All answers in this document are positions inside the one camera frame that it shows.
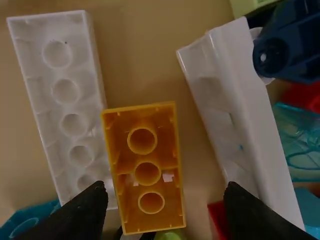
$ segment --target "red lego piece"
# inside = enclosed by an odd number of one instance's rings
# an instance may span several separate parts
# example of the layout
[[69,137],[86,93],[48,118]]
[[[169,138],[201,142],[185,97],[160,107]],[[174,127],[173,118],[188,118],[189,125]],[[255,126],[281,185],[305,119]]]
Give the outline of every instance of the red lego piece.
[[320,114],[320,81],[311,85],[295,83],[284,94],[281,102]]
[[218,233],[218,240],[230,239],[228,221],[226,216],[224,201],[219,201],[208,205],[208,210],[212,222]]

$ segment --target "tube hole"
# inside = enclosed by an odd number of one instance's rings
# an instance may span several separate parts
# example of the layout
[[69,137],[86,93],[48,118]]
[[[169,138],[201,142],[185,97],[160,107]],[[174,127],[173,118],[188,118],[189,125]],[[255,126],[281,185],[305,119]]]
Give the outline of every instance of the tube hole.
[[267,54],[262,53],[261,56],[260,56],[260,61],[261,61],[262,63],[264,63],[266,60],[267,60]]
[[39,219],[37,217],[30,218],[23,223],[19,224],[10,234],[9,238],[14,239],[16,236],[22,234],[26,230],[34,227],[39,222]]
[[92,151],[87,146],[74,146],[70,150],[70,161],[74,165],[87,167],[94,160]]
[[72,113],[64,116],[61,127],[68,136],[80,136],[86,132],[86,124],[80,115]]
[[85,174],[81,176],[77,181],[78,189],[82,192],[85,189],[87,189],[89,186],[94,184],[96,182],[96,179],[92,177],[91,175]]
[[62,41],[50,41],[44,46],[42,56],[45,64],[50,68],[68,67],[72,60],[70,47]]
[[151,162],[143,162],[134,171],[136,181],[143,186],[151,186],[161,178],[160,169]]
[[69,79],[59,79],[51,91],[54,100],[59,104],[72,104],[80,97],[78,86]]
[[148,192],[138,199],[138,206],[145,214],[157,214],[165,206],[165,199],[159,193]]
[[146,128],[132,130],[127,138],[130,150],[139,155],[151,153],[156,148],[157,143],[157,135]]

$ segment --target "yellow lego brick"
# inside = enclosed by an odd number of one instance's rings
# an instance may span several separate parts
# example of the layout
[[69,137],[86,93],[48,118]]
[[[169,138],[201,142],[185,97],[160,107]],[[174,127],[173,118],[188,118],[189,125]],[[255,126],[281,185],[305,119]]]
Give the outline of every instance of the yellow lego brick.
[[124,234],[186,226],[174,102],[101,114]]

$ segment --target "lime green lego piece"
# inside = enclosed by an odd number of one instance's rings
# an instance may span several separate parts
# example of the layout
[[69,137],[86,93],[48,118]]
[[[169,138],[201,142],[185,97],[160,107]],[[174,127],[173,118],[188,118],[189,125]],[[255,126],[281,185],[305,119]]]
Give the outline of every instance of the lime green lego piece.
[[267,4],[279,0],[230,0],[233,16],[235,19],[240,18],[252,11],[261,8]]
[[158,231],[154,240],[186,240],[180,229],[169,231]]

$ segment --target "navy blue technic piece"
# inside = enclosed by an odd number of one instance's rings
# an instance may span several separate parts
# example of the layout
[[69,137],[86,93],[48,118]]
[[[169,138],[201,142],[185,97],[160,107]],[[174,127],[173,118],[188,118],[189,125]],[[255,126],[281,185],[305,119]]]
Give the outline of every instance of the navy blue technic piece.
[[320,80],[320,0],[286,0],[254,41],[258,75],[298,83]]

